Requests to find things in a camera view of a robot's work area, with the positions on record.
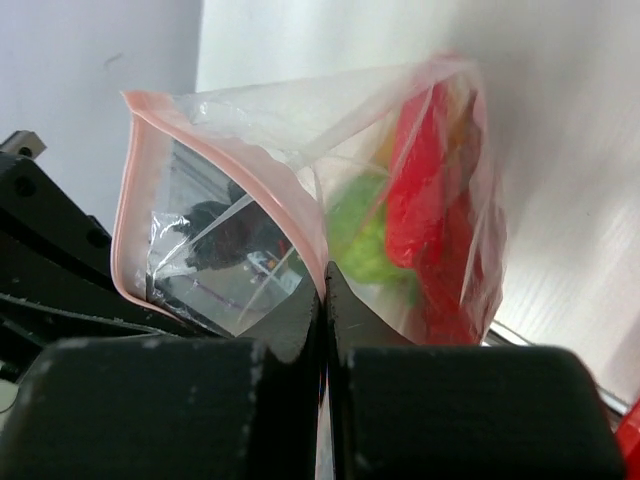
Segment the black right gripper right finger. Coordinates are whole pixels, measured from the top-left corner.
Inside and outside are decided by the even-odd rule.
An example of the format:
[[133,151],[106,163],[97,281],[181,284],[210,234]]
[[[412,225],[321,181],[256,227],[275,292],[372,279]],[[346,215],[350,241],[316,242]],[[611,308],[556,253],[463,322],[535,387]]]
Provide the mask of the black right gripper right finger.
[[557,347],[419,346],[326,271],[339,479],[623,479],[596,384]]

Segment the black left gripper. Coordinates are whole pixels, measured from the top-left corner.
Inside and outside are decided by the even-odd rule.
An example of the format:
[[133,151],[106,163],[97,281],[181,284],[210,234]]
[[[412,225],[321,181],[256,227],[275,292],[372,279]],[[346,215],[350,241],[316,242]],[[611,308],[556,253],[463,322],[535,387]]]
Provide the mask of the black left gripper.
[[45,149],[26,130],[1,142],[2,379],[19,379],[60,339],[198,335],[116,291],[111,237],[40,168]]

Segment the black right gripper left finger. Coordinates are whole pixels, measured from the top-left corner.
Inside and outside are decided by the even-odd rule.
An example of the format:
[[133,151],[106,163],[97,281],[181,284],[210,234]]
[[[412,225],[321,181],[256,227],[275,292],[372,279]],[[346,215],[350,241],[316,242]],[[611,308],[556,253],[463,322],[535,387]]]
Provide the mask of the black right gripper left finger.
[[310,280],[234,339],[70,339],[22,381],[5,479],[310,479],[320,390]]

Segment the green bumpy custard apple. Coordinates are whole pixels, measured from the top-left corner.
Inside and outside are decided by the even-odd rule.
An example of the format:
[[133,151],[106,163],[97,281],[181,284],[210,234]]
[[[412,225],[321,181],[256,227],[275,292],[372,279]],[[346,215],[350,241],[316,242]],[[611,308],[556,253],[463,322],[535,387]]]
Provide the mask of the green bumpy custard apple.
[[420,296],[415,272],[394,265],[385,250],[386,204],[380,194],[387,180],[362,174],[340,192],[327,216],[329,252],[348,279],[414,306]]

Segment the clear zip top bag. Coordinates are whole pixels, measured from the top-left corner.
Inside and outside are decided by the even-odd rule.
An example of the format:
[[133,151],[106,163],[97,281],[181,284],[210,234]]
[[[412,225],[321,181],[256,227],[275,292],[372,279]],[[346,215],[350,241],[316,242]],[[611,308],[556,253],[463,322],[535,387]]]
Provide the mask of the clear zip top bag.
[[[338,267],[328,246],[329,210],[366,173],[388,178],[380,194],[386,204],[400,111],[441,81],[477,92],[482,153],[472,194],[491,188],[504,223],[498,309],[506,241],[501,173],[480,70],[456,54],[192,94],[125,92],[131,130],[111,246],[116,289],[136,304],[234,336],[303,280],[326,300],[327,268]],[[410,306],[342,275],[391,328],[427,344],[420,296]]]

